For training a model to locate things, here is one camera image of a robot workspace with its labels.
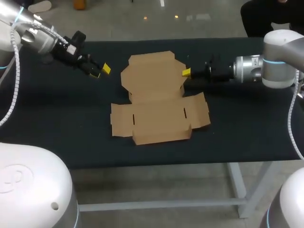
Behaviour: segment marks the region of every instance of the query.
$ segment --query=table leg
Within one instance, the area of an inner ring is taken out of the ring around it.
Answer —
[[[235,196],[239,199],[244,198],[246,196],[246,187],[238,163],[233,162],[227,165]]]
[[[255,183],[246,194],[246,204],[238,207],[240,218],[248,218],[254,212],[257,204],[271,186],[272,180],[279,173],[280,167],[280,161],[265,161],[263,163]]]

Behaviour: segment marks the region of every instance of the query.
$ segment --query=box flap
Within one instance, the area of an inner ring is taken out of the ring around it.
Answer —
[[[121,73],[121,82],[133,104],[182,97],[186,66],[172,52],[131,56],[129,63]]]
[[[208,104],[204,93],[195,96],[187,96],[181,99],[186,110],[186,116],[192,129],[200,128],[210,124]]]
[[[131,104],[111,104],[110,118],[113,136],[132,136],[133,107]]]

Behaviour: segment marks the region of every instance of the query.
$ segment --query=person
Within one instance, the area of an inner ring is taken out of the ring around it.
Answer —
[[[38,3],[34,3],[34,0],[14,0],[14,1],[32,13],[45,12],[52,8],[52,3],[48,0],[41,1]]]
[[[271,23],[290,23],[290,29],[304,35],[304,0],[251,0],[241,8],[249,37],[264,37],[273,31]]]

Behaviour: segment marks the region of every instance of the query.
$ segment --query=flat cardboard box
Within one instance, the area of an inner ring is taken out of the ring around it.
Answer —
[[[182,97],[185,65],[172,52],[131,56],[121,73],[132,104],[112,104],[112,135],[136,145],[189,139],[192,129],[210,124],[203,93]]]

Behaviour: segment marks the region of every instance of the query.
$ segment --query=metal table frame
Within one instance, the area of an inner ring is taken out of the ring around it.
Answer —
[[[198,200],[170,200],[170,201],[140,201],[124,203],[102,203],[79,205],[81,212],[127,209],[179,208],[179,207],[207,207],[238,205],[240,218],[248,218],[257,204],[272,184],[272,180],[279,173],[280,161],[265,161],[256,177],[255,183],[246,191],[241,170],[238,163],[227,163],[235,197],[230,199],[198,199]]]

